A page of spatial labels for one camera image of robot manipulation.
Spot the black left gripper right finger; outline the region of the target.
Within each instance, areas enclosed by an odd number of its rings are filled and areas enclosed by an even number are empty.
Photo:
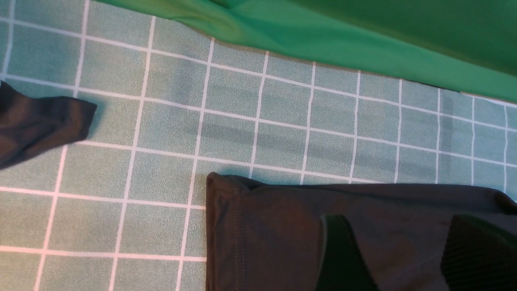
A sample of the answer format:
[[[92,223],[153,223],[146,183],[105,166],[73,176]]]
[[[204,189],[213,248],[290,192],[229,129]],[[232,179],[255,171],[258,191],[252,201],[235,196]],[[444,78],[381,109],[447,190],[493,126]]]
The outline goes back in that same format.
[[[455,215],[441,274],[450,291],[515,291],[516,235],[477,217]]]

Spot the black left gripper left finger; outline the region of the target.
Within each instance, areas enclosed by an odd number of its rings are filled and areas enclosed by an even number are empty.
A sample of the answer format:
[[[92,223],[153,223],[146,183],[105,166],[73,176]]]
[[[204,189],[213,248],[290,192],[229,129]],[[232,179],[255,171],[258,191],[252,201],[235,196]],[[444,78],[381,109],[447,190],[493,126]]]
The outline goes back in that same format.
[[[349,221],[338,214],[321,216],[316,291],[378,291]]]

